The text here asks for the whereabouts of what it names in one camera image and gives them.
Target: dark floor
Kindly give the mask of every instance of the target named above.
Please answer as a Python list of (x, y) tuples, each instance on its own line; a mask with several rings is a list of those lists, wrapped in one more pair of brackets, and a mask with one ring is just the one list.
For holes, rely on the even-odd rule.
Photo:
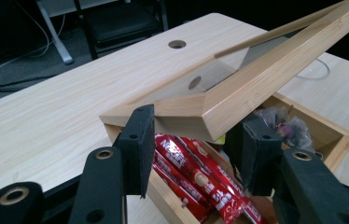
[[(62, 27), (61, 39), (74, 58), (74, 63), (62, 62), (52, 44), (46, 50), (47, 39), (35, 23), (24, 15), (11, 0), (0, 0), (0, 98), (17, 89), (28, 87), (51, 76), (58, 75), (91, 61), (91, 56), (82, 30), (74, 13), (52, 18), (57, 30)], [(44, 27), (41, 15), (33, 1), (18, 0)], [(328, 1), (242, 1), (223, 0), (166, 0), (169, 28), (194, 20), (207, 13), (218, 12), (234, 19), (245, 21), (265, 30), (271, 30), (294, 21), (318, 9), (327, 7), (336, 0)], [(329, 53), (349, 60), (349, 34), (328, 50)], [(17, 85), (2, 87), (8, 83), (24, 80)]]

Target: wooden table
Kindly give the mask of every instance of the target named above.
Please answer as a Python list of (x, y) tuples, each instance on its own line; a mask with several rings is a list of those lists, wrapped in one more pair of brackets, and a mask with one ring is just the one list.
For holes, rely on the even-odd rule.
[[(89, 152), (111, 145), (99, 115), (262, 33), (209, 14), (0, 99), (0, 188), (34, 181), (48, 190), (81, 174)], [(186, 47), (169, 48), (176, 39)], [(279, 92), (349, 129), (349, 62), (326, 53), (320, 59), (330, 69), (328, 77), (294, 77)], [(314, 72), (306, 69), (300, 76)], [(349, 153), (335, 175), (349, 185)], [(148, 198), (129, 197), (129, 218), (130, 223), (166, 222)]]

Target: metal ring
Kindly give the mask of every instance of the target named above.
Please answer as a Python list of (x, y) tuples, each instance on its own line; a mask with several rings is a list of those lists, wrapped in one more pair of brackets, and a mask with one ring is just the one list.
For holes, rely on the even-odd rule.
[[(21, 195), (17, 196), (15, 198), (9, 198), (8, 196), (10, 196), (13, 193), (17, 193), (20, 192)], [(29, 194), (29, 189), (26, 187), (16, 187), (14, 189), (10, 189), (9, 191), (7, 191), (5, 194), (3, 194), (0, 197), (0, 204), (2, 205), (12, 205), (14, 203), (18, 203), (20, 201), (22, 201), (24, 198), (26, 198), (26, 196)]]
[(114, 156), (114, 151), (111, 149), (104, 149), (104, 150), (98, 151), (95, 155), (95, 157), (99, 160), (109, 159), (112, 156)]
[(309, 155), (305, 152), (301, 152), (301, 151), (294, 151), (293, 153), (291, 153), (291, 155), (293, 155), (294, 158), (296, 158), (300, 161), (311, 161), (312, 160), (311, 155)]

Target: red candy wrapper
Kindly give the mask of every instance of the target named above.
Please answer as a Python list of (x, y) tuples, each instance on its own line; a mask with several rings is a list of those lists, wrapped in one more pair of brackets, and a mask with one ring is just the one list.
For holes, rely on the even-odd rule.
[(204, 223), (209, 215), (212, 213), (211, 208), (206, 208), (202, 204), (198, 203), (191, 195), (189, 195), (183, 188), (178, 186), (173, 179), (168, 176), (156, 162), (153, 164), (153, 169), (157, 174), (163, 179), (163, 181), (169, 186), (169, 188), (174, 192), (174, 194), (180, 198), (183, 203), (182, 207), (187, 207), (190, 213), (195, 216), (198, 221)]
[(220, 183), (227, 188), (230, 192), (238, 197), (246, 204), (244, 212), (246, 216), (256, 224), (268, 223), (258, 211), (258, 209), (250, 202), (250, 200), (244, 195), (244, 193), (238, 188), (238, 186), (232, 181), (232, 179), (225, 173), (225, 171), (219, 166), (216, 161), (204, 150), (202, 144), (197, 140), (176, 137), (176, 139), (182, 144), (182, 146), (191, 154), (194, 160), (201, 165), (201, 167), (215, 179), (220, 180)]
[(170, 162), (168, 162), (159, 151), (155, 151), (154, 162), (179, 186), (181, 186), (188, 194), (190, 194), (198, 203), (205, 207), (212, 207), (206, 197), (196, 189), (188, 179), (186, 179)]
[(244, 211), (244, 202), (206, 173), (171, 135), (156, 134), (156, 149), (208, 199), (225, 223), (233, 223)]

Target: dark background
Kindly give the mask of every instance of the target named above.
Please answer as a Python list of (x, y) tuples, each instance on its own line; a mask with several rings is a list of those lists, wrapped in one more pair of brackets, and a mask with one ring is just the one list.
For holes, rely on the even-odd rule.
[[(211, 12), (217, 12), (247, 22), (265, 30), (294, 21), (337, 0), (166, 0), (170, 28), (191, 21)], [(45, 23), (34, 0), (18, 0), (46, 31)], [(62, 21), (52, 18), (54, 25)], [(77, 26), (74, 13), (66, 17), (64, 29)], [(34, 22), (21, 11), (15, 0), (0, 0), (0, 54), (25, 52), (44, 44), (45, 37)], [(349, 34), (328, 50), (329, 53), (349, 60)]]

